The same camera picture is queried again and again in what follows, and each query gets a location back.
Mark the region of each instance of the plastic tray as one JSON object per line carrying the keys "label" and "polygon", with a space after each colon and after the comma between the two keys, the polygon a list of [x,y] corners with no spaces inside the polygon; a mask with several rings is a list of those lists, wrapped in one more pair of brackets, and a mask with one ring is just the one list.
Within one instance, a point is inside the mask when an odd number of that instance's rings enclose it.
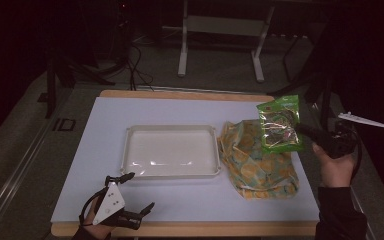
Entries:
{"label": "plastic tray", "polygon": [[121,173],[135,178],[202,178],[220,172],[208,125],[135,125],[127,129]]}

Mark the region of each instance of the person's arm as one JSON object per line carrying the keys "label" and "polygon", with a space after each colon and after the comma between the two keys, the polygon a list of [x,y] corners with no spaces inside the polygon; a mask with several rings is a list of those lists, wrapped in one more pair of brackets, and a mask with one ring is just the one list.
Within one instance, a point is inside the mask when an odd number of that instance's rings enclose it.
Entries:
{"label": "person's arm", "polygon": [[72,240],[109,240],[111,238],[111,231],[115,227],[105,226],[105,225],[92,225],[92,221],[95,218],[95,209],[97,198],[92,201],[89,213],[87,214],[83,226],[79,226],[76,234],[73,236]]}
{"label": "person's arm", "polygon": [[355,210],[351,198],[352,156],[332,159],[316,144],[313,150],[320,160],[322,177],[318,191],[320,222],[316,227],[316,240],[365,239],[367,218]]}

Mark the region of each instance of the plastic bag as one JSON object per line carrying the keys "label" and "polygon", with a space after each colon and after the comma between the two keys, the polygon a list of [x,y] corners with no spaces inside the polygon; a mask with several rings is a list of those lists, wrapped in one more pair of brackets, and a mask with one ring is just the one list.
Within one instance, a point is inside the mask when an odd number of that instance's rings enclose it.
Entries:
{"label": "plastic bag", "polygon": [[294,196],[299,180],[291,154],[263,154],[261,134],[259,119],[225,124],[218,146],[231,183],[246,199]]}
{"label": "plastic bag", "polygon": [[292,152],[303,149],[302,137],[294,127],[299,123],[297,95],[284,96],[257,106],[264,153]]}

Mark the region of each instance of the sleeve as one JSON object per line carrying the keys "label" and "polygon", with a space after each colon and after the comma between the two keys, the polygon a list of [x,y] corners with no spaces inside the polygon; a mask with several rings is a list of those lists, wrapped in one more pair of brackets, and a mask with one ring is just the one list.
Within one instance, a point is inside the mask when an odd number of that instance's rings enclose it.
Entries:
{"label": "sleeve", "polygon": [[[111,234],[108,234],[107,237],[104,240],[110,240]],[[74,234],[72,240],[99,240],[92,236],[88,231],[86,231],[83,227],[79,227],[77,229],[76,234]]]}
{"label": "sleeve", "polygon": [[367,218],[356,211],[351,200],[351,188],[319,188],[320,222],[316,240],[366,239]]}

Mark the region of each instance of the hand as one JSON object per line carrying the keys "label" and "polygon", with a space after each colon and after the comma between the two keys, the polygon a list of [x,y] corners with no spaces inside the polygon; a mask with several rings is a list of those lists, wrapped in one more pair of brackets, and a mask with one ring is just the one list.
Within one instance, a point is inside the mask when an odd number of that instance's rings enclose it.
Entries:
{"label": "hand", "polygon": [[[96,202],[98,201],[98,198],[93,199],[92,204],[90,206],[89,212],[85,218],[84,225],[91,224],[93,222],[93,219],[95,218],[95,212],[93,211],[96,206]],[[106,225],[88,225],[83,226],[83,228],[88,231],[92,236],[94,236],[96,239],[105,239],[105,237],[114,230],[115,227],[110,227]]]}
{"label": "hand", "polygon": [[354,159],[350,154],[332,159],[323,148],[315,143],[313,143],[313,151],[320,160],[323,187],[339,188],[350,186],[354,169]]}

